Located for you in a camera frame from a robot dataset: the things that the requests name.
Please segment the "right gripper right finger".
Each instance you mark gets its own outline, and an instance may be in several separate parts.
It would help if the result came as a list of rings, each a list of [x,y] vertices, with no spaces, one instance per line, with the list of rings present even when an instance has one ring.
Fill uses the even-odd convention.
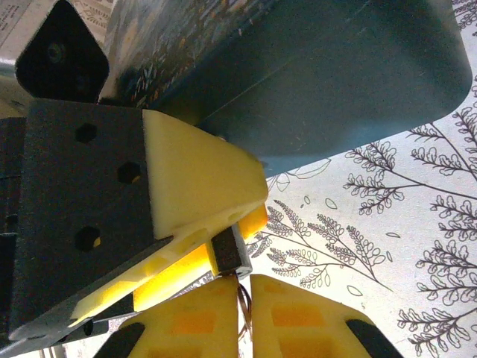
[[[250,276],[254,357],[398,357],[365,314],[263,274]]]

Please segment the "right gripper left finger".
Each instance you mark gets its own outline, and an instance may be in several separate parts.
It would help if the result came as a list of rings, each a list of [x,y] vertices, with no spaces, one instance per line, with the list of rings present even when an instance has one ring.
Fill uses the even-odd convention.
[[[218,278],[124,321],[97,357],[237,357],[236,277]]]

